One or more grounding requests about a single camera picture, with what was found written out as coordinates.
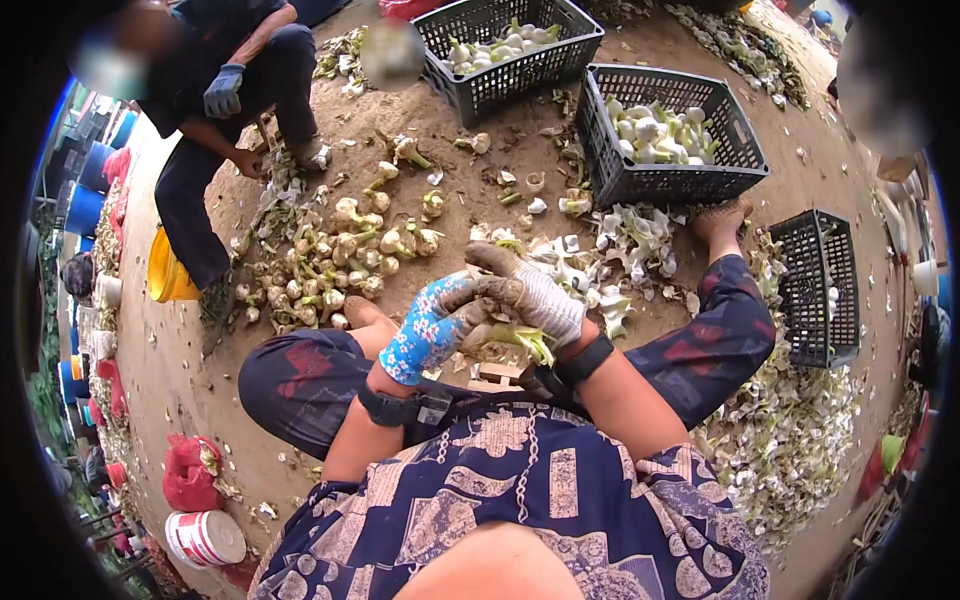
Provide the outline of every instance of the white bucket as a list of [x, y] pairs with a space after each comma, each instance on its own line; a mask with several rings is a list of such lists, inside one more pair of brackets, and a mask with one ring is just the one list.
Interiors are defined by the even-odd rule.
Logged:
[[925, 260], [913, 266], [913, 287], [920, 296], [940, 294], [940, 278], [937, 276], [937, 261]]
[[90, 355], [94, 362], [113, 358], [117, 350], [117, 336], [112, 331], [95, 329], [90, 338]]
[[123, 281], [102, 273], [97, 274], [96, 292], [98, 298], [103, 299], [108, 308], [116, 308], [120, 305], [121, 292], [123, 291]]
[[247, 556], [243, 532], [223, 511], [176, 511], [167, 517], [164, 530], [177, 558], [194, 568], [235, 564]]

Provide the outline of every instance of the hand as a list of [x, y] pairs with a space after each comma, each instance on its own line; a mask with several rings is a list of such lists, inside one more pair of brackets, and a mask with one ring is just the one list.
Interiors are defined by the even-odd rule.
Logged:
[[400, 331], [380, 351], [383, 370], [412, 386], [420, 382], [421, 371], [440, 366], [496, 308], [489, 298], [474, 300], [476, 289], [476, 276], [460, 271], [420, 290]]
[[253, 150], [235, 149], [235, 152], [229, 157], [230, 161], [240, 169], [240, 173], [252, 180], [258, 180], [263, 177], [261, 170], [260, 155]]
[[204, 92], [204, 110], [206, 116], [226, 119], [240, 112], [240, 96], [237, 90], [243, 82], [243, 64], [228, 62], [220, 67], [220, 73], [213, 79]]
[[523, 289], [518, 290], [504, 285], [497, 277], [481, 278], [479, 296], [512, 306], [525, 324], [539, 327], [544, 335], [555, 340], [557, 348], [580, 339], [587, 308], [568, 296], [548, 274], [490, 242], [469, 242], [467, 263], [523, 284]]

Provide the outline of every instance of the blue barrel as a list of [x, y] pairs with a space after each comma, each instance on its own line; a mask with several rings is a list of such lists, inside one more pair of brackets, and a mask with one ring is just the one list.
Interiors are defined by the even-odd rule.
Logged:
[[104, 163], [114, 152], [116, 152], [116, 150], [110, 148], [110, 146], [101, 144], [100, 142], [93, 142], [90, 150], [86, 153], [84, 169], [80, 172], [77, 183], [105, 194], [109, 192], [110, 182], [107, 181], [107, 176], [104, 175]]
[[60, 361], [60, 392], [63, 394], [63, 401], [70, 404], [76, 404], [78, 397], [90, 397], [90, 386], [82, 379], [73, 378], [68, 360]]
[[130, 133], [133, 131], [133, 124], [136, 123], [136, 113], [132, 110], [124, 110], [123, 116], [120, 117], [120, 126], [117, 127], [116, 132], [113, 134], [113, 137], [110, 139], [109, 146], [115, 150], [120, 150], [127, 145], [127, 140], [130, 139]]
[[97, 232], [97, 223], [100, 222], [100, 211], [104, 209], [105, 198], [100, 192], [79, 183], [74, 185], [63, 228], [77, 235], [94, 235]]

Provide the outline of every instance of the crate of garlic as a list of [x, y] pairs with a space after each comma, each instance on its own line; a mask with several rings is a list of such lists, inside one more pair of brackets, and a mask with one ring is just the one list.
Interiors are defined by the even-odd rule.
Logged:
[[569, 0], [461, 0], [413, 21], [423, 77], [473, 127], [505, 101], [580, 79], [604, 30]]
[[592, 63], [575, 122], [600, 208], [714, 204], [770, 174], [753, 126], [719, 80]]

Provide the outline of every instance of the dark blue shirt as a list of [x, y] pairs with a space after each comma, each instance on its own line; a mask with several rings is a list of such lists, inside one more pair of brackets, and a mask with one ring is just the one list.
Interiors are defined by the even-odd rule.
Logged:
[[151, 64], [146, 98], [137, 103], [162, 137], [189, 116], [204, 116], [204, 91], [233, 52], [286, 0], [183, 0], [171, 14], [177, 43]]

